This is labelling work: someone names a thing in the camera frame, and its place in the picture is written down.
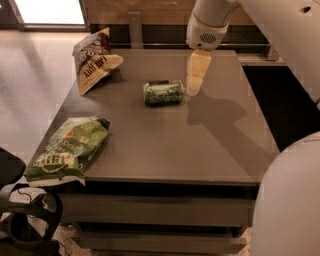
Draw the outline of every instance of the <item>soda can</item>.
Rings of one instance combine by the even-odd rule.
[[[181,80],[150,81],[144,85],[146,104],[180,103],[183,93]]]

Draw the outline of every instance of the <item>drawer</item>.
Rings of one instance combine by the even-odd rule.
[[[236,254],[246,240],[223,227],[114,225],[79,223],[73,239],[98,255],[124,254]]]

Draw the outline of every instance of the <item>black chair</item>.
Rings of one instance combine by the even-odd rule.
[[[21,159],[0,148],[0,254],[58,256],[60,245],[52,237],[62,216],[59,197],[43,190],[34,199],[30,196],[28,203],[9,200],[12,192],[28,187],[27,183],[19,183],[24,171]],[[28,216],[47,223],[43,235],[29,223]]]

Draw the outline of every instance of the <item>green chip bag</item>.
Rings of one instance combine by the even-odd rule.
[[[30,186],[53,186],[70,181],[85,184],[84,170],[108,135],[110,122],[98,117],[68,118],[25,172]]]

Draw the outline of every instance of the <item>table top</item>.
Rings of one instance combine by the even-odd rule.
[[[191,50],[114,51],[120,71],[84,96],[73,85],[41,142],[39,155],[68,117],[101,116],[110,136],[85,171],[88,181],[257,184],[279,150],[233,51],[213,51],[197,96],[150,107],[143,85],[180,79]]]

